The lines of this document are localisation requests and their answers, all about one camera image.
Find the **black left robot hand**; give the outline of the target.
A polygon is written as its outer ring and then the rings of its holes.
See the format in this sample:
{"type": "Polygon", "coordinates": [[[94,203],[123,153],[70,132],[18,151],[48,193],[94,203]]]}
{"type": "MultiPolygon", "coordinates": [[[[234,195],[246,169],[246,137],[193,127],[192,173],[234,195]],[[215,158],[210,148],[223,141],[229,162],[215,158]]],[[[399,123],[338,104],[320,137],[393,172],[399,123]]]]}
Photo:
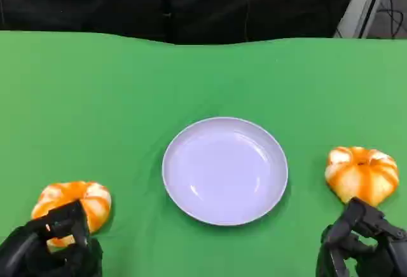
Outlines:
{"type": "Polygon", "coordinates": [[[14,229],[1,243],[1,276],[102,276],[102,248],[81,202],[14,229]]]}

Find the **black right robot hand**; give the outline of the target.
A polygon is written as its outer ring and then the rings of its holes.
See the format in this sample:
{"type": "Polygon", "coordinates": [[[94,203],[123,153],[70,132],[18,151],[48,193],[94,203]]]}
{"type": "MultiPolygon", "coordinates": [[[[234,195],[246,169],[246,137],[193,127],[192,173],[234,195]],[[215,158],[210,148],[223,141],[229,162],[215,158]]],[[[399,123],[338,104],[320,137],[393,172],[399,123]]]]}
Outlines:
{"type": "Polygon", "coordinates": [[[406,231],[386,220],[379,209],[353,197],[335,223],[321,234],[316,276],[406,276],[406,231]]]}

